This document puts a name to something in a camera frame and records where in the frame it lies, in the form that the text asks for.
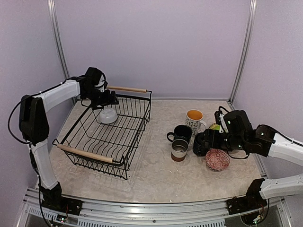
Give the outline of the dark blue cup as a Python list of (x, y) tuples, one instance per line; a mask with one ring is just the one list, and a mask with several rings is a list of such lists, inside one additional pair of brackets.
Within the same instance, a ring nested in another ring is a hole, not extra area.
[(204, 132), (200, 132), (195, 136), (193, 143), (193, 152), (199, 157), (204, 157), (209, 151), (209, 141)]

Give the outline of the green plastic plate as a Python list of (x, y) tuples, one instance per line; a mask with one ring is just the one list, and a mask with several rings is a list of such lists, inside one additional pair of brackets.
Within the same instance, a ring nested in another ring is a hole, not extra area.
[(218, 124), (212, 124), (212, 125), (210, 126), (210, 129), (219, 131), (219, 130), (220, 130), (220, 127), (221, 127), (221, 126), (218, 125)]

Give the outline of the white grey ceramic bowl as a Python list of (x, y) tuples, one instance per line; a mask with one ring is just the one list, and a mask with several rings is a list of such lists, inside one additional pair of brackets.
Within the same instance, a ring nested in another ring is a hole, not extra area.
[(118, 119), (118, 115), (116, 110), (113, 108), (105, 107), (100, 111), (98, 115), (98, 121), (103, 124), (111, 124), (114, 123)]

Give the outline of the blue white patterned bowl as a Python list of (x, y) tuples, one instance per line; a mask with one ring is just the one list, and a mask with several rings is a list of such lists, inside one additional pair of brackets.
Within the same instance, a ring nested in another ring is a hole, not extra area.
[(206, 166), (212, 171), (220, 172), (226, 169), (230, 164), (228, 154), (219, 149), (210, 149), (205, 156)]

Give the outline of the white floral patterned mug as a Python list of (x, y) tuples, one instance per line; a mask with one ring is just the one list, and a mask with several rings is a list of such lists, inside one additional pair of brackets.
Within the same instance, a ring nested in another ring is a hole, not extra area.
[(188, 110), (186, 114), (186, 125), (192, 130), (192, 136), (208, 129), (207, 123), (203, 120), (203, 113), (199, 110)]

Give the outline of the dark green mug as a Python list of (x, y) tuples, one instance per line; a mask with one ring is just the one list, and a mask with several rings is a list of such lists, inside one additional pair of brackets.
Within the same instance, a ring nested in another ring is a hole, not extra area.
[(175, 127), (173, 132), (167, 133), (167, 139), (170, 142), (173, 142), (174, 140), (177, 139), (182, 139), (189, 144), (191, 137), (192, 137), (192, 130), (187, 125), (178, 125)]

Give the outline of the brown white small cup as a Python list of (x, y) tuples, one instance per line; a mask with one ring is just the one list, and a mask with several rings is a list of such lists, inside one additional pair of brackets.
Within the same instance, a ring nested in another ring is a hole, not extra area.
[(183, 139), (176, 139), (171, 144), (171, 158), (174, 161), (181, 162), (185, 159), (189, 144)]

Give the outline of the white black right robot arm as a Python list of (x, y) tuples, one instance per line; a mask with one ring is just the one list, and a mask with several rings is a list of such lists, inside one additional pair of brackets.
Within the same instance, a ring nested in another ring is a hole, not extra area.
[[(246, 155), (258, 154), (263, 157), (275, 157), (303, 164), (303, 144), (291, 139), (271, 126), (260, 124), (254, 129), (244, 110), (234, 110), (222, 114), (215, 112), (216, 122), (220, 130), (206, 129), (202, 132), (202, 146), (226, 152), (243, 150)], [(242, 197), (242, 206), (252, 210), (258, 204), (270, 198), (301, 194), (303, 192), (303, 176), (294, 175), (275, 180), (256, 179)]]

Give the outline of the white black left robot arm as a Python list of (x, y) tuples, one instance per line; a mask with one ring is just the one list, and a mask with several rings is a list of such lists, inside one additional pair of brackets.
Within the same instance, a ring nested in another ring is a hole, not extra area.
[(25, 95), (16, 105), (20, 108), (19, 130), (23, 137), (17, 141), (28, 146), (31, 165), (38, 176), (43, 199), (56, 210), (62, 210), (66, 206), (66, 199), (62, 196), (62, 188), (54, 175), (50, 161), (48, 150), (50, 128), (46, 114), (74, 97), (90, 100), (92, 109), (116, 105), (118, 103), (116, 94), (108, 90), (107, 85), (105, 74), (97, 68), (89, 67), (84, 75), (66, 79), (37, 94)]

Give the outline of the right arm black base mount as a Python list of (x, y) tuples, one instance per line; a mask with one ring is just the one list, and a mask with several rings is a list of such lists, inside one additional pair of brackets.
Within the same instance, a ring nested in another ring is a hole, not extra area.
[(243, 213), (267, 206), (267, 201), (254, 196), (232, 198), (226, 201), (229, 215)]

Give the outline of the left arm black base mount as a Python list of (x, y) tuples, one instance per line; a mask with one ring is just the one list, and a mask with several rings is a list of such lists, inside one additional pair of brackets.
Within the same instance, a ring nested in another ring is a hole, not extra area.
[(42, 207), (55, 210), (65, 214), (79, 215), (82, 209), (83, 201), (62, 197), (60, 201), (42, 200)]

